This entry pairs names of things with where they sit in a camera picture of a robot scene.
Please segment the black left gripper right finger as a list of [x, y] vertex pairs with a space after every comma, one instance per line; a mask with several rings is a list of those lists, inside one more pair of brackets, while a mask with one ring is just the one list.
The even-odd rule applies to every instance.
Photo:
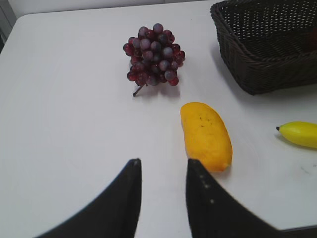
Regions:
[[189, 159], [186, 206], [194, 238], [281, 238], [282, 232], [238, 203], [196, 159]]

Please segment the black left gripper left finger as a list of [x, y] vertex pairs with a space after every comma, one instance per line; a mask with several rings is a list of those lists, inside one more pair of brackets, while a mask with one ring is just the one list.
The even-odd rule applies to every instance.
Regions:
[[85, 208], [42, 238], [133, 238], [142, 200], [142, 164], [131, 159]]

